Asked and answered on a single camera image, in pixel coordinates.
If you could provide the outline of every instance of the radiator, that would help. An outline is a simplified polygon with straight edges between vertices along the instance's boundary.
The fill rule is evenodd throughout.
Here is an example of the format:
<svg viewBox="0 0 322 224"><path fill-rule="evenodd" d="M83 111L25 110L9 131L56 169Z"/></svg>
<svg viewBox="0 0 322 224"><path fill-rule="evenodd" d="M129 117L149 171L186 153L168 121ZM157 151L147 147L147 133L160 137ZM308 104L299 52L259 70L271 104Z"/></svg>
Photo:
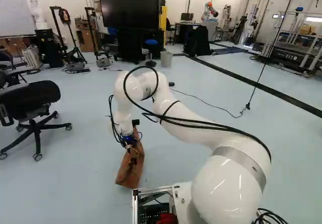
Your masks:
<svg viewBox="0 0 322 224"><path fill-rule="evenodd" d="M24 56L25 62L28 66L33 66L37 69L40 69L41 62L39 61L37 46L30 46L27 49L23 49L22 55Z"/></svg>

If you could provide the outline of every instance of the floor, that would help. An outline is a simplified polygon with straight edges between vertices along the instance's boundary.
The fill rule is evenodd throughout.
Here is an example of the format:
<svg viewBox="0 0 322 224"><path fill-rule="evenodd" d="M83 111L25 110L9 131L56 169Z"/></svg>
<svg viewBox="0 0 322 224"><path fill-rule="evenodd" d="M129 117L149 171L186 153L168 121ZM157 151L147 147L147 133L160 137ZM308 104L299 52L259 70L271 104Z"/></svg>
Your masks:
<svg viewBox="0 0 322 224"><path fill-rule="evenodd" d="M180 53L181 46L176 47L173 46L173 50ZM86 53L85 57L89 62L95 60L91 53ZM236 53L205 60L255 79L261 67L247 57L249 55ZM251 86L184 56L174 57L171 68L159 65L158 62L156 69L176 83L175 89L224 107L235 115L252 92ZM60 119L52 122L71 122L73 130L42 132L44 158L38 163L32 159L35 150L32 137L12 149L8 158L0 162L3 223L131 223L131 191L114 184L124 149L109 132L106 117L109 115L108 97L113 93L118 72L99 71L95 64L89 66L92 72L88 74L48 69L26 76L29 82L52 80L59 85L62 97L51 109L60 112ZM134 67L118 61L111 69ZM307 80L293 79L293 75L287 78L288 75L279 71L268 70L264 76L263 84L280 87L322 108L317 83L313 88L313 84L305 83ZM322 206L320 118L263 91L256 91L252 109L238 119L191 97L175 95L198 114L249 132L268 146L272 153L272 171L262 207L275 211L292 224L320 222L317 215ZM150 101L142 105L151 108ZM211 151L175 139L159 124L144 119L137 109L133 108L133 113L141 119L138 129L143 133L146 156L140 187L192 180ZM0 127L0 147L19 135L15 126Z"/></svg>

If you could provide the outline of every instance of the yellow panel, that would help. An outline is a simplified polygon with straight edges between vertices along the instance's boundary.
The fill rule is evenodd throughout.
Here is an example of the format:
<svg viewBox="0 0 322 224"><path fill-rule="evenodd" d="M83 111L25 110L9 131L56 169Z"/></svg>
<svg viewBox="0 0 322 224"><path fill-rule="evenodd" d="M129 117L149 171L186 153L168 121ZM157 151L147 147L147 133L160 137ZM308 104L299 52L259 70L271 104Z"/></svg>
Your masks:
<svg viewBox="0 0 322 224"><path fill-rule="evenodd" d="M162 6L162 13L160 14L159 27L164 31L164 47L166 45L166 28L167 28L167 7Z"/></svg>

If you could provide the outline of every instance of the black bag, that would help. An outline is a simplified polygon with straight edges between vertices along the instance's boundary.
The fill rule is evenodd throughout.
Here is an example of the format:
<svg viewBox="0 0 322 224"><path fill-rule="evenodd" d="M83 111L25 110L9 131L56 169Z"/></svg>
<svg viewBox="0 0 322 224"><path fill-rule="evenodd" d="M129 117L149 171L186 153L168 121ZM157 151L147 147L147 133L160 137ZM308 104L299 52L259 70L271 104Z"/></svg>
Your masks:
<svg viewBox="0 0 322 224"><path fill-rule="evenodd" d="M188 40L184 46L184 52L191 57L195 55L211 55L208 41L208 30L205 26L198 26L195 30L188 33Z"/></svg>

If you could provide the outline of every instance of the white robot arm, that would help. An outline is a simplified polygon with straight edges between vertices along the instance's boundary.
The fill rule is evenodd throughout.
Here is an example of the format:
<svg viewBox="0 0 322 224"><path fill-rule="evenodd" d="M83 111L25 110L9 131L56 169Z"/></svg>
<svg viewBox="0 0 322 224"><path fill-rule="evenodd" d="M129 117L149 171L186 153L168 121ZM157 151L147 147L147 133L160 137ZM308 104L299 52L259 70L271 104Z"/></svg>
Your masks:
<svg viewBox="0 0 322 224"><path fill-rule="evenodd" d="M29 0L29 1L30 1L30 11L36 23L36 29L48 29L46 20L43 16L43 12L38 5L38 1L37 0Z"/></svg>
<svg viewBox="0 0 322 224"><path fill-rule="evenodd" d="M172 95L166 77L154 69L135 77L119 74L114 89L118 111L112 124L123 137L133 134L131 106L153 97L153 112L171 135L200 143L213 154L192 182L191 196L209 224L250 224L270 172L270 153L259 139L198 116Z"/></svg>
<svg viewBox="0 0 322 224"><path fill-rule="evenodd" d="M212 7L212 2L207 2L205 4L205 10L203 11L201 20L202 21L208 20L208 18L210 17L210 14L212 14L214 17L218 16L218 12Z"/></svg>

